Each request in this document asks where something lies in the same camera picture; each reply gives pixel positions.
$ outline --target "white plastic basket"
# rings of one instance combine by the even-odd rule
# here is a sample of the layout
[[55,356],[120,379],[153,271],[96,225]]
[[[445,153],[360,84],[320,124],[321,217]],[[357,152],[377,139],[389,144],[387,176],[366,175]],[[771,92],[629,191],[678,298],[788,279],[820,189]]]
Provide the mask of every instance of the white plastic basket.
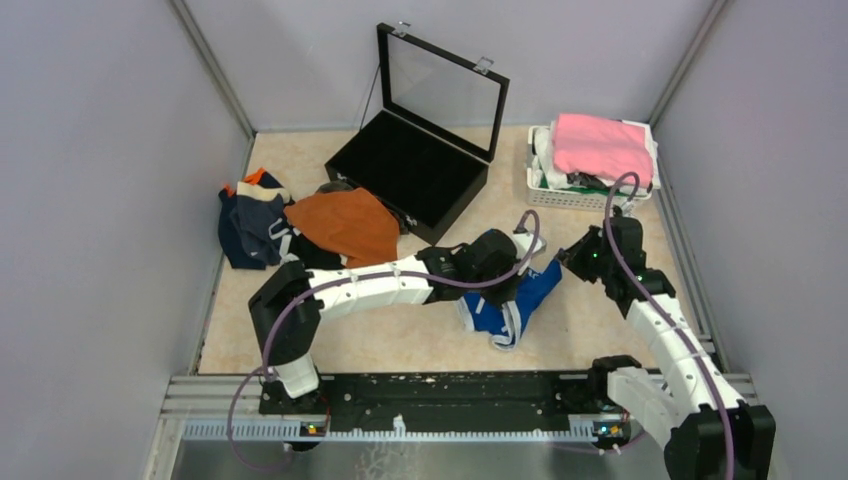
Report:
[[[591,210],[604,211],[606,206],[607,196],[600,193],[579,193],[568,192],[564,190],[554,190],[550,188],[539,188],[533,186],[533,136],[537,128],[545,127],[530,127],[527,133],[527,203],[539,207],[560,207],[570,208],[574,210]],[[633,198],[633,206],[639,206],[640,203],[651,198],[653,190],[645,196],[637,196]],[[613,199],[613,205],[621,205],[627,200],[625,196],[616,196]]]

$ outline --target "robotic arm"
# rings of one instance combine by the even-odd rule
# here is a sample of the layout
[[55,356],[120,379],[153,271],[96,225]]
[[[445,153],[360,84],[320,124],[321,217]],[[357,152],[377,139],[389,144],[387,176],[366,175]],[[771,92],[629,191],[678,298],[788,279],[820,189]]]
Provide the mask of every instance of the robotic arm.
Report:
[[[768,409],[748,405],[700,346],[665,274],[646,267],[638,220],[623,217],[618,210],[611,227],[624,261],[671,315],[673,325],[664,321],[625,275],[599,227],[590,227],[581,240],[557,257],[578,278],[593,283],[601,280],[625,320],[648,342],[669,392],[658,388],[636,360],[617,356],[593,363],[588,372],[592,397],[626,409],[639,421],[663,448],[671,478],[709,478],[726,463],[725,437],[718,405],[697,364],[702,361],[731,419],[736,477],[766,478],[775,433]],[[513,271],[518,259],[533,248],[532,237],[520,227],[512,235],[490,230],[471,244],[428,247],[396,262],[352,270],[307,270],[298,261],[282,265],[249,302],[257,339],[265,348],[265,365],[276,367],[266,375],[280,380],[280,395],[314,401],[307,394],[315,395],[321,379],[309,348],[321,320],[380,306],[457,300],[475,284]],[[543,247],[543,241],[537,242],[533,253]],[[522,273],[496,284],[489,282],[478,291],[489,303],[501,305],[514,299]],[[289,308],[285,321],[273,332],[278,317],[283,316],[280,312]]]
[[[286,263],[248,304],[262,347],[283,308],[295,297],[306,296],[274,335],[267,364],[277,366],[274,376],[290,398],[315,391],[319,378],[309,348],[321,320],[387,305],[458,300],[471,290],[468,286],[513,270],[531,248],[532,238],[522,227],[511,236],[489,230],[471,244],[428,247],[395,262],[350,270],[306,270],[301,262]],[[534,254],[540,252],[544,240],[538,238],[532,247]],[[514,299],[522,274],[480,290],[481,296],[493,305]],[[452,284],[434,281],[436,277]]]
[[[732,430],[736,478],[766,478],[774,443],[775,422],[763,405],[748,405],[726,381],[683,317],[674,288],[662,271],[645,266],[642,226],[635,218],[616,214],[610,219],[621,256],[636,279],[673,320],[657,312],[635,288],[599,227],[557,258],[578,278],[605,286],[607,297],[625,321],[648,343],[670,391],[654,384],[648,372],[631,357],[595,360],[590,384],[599,398],[623,407],[663,448],[671,478],[705,478],[727,466],[725,432],[708,382],[712,380],[727,409]],[[706,366],[702,369],[698,360]]]

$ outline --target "open box lid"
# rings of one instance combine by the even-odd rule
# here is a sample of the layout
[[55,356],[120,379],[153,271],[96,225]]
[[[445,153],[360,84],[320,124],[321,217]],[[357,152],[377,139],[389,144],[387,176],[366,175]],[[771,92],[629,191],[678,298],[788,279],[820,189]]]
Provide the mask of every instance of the open box lid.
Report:
[[491,163],[509,79],[385,23],[377,44],[383,108]]

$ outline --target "black box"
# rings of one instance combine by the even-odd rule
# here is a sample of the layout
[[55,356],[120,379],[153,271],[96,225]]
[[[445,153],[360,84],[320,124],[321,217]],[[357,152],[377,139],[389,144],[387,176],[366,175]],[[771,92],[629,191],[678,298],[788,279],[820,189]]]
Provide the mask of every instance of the black box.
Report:
[[486,184],[509,79],[485,59],[384,23],[377,45],[383,110],[326,163],[327,174],[365,188],[435,244]]

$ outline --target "folded pink towel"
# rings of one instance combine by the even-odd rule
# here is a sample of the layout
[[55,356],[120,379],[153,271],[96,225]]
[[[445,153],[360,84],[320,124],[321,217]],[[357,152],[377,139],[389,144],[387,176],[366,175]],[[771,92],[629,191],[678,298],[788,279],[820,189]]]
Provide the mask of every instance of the folded pink towel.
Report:
[[[645,149],[645,129],[617,120],[563,113],[553,134],[554,166],[565,173],[582,172],[617,180],[636,172],[647,188],[654,176],[654,162]],[[634,183],[628,178],[627,184]]]

